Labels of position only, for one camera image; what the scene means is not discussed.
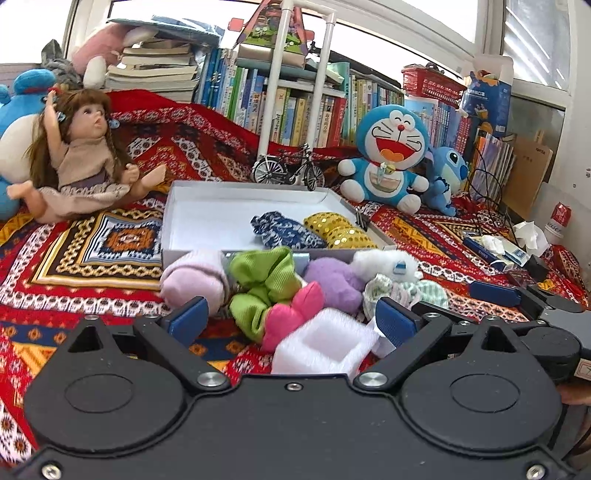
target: doll dress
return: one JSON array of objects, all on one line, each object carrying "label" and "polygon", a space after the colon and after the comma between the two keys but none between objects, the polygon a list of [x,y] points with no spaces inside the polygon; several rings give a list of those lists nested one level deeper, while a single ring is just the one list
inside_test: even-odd
[{"label": "doll dress", "polygon": [[57,171],[58,190],[41,187],[47,203],[42,223],[70,220],[112,206],[130,190],[113,181],[115,162],[105,137],[74,140],[63,145],[63,155],[52,158]]}]

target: metal screw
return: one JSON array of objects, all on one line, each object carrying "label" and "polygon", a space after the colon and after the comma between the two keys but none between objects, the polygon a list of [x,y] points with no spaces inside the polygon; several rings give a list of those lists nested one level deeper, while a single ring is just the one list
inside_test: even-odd
[{"label": "metal screw", "polygon": [[359,376],[359,383],[368,388],[381,387],[387,381],[388,377],[380,372],[367,372]]},{"label": "metal screw", "polygon": [[290,392],[301,392],[302,390],[304,390],[304,385],[302,385],[301,383],[288,383],[285,386],[285,389],[290,391]]},{"label": "metal screw", "polygon": [[47,480],[59,480],[61,478],[61,470],[52,463],[48,463],[41,467],[41,474],[43,477],[47,478]]},{"label": "metal screw", "polygon": [[226,382],[226,376],[221,372],[204,372],[197,377],[197,383],[202,387],[219,387]]},{"label": "metal screw", "polygon": [[544,465],[532,465],[525,474],[527,480],[541,480],[546,475],[546,467]]}]

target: doll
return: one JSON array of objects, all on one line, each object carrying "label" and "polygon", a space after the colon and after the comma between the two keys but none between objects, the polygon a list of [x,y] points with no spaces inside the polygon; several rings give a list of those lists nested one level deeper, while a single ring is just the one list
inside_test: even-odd
[{"label": "doll", "polygon": [[39,223],[72,220],[144,198],[164,181],[166,165],[140,178],[139,167],[113,141],[111,102],[98,90],[48,94],[29,148],[31,180],[10,185]]}]

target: red basket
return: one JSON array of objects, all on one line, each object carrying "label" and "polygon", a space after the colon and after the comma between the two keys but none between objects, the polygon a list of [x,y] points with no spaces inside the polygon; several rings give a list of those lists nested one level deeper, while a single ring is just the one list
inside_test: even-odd
[{"label": "red basket", "polygon": [[459,108],[466,87],[442,74],[434,63],[426,67],[412,66],[402,70],[404,86],[408,95],[435,98]]}]

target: model bicycle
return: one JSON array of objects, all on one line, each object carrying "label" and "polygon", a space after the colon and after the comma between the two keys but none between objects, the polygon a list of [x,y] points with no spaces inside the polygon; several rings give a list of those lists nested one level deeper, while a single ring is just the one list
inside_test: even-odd
[{"label": "model bicycle", "polygon": [[[298,162],[286,163],[282,156],[289,156]],[[255,183],[274,185],[293,185],[303,172],[304,185],[313,192],[317,187],[324,187],[324,173],[318,165],[312,163],[311,151],[302,146],[296,154],[282,151],[282,156],[266,155],[259,159],[252,168],[251,177]]]}]

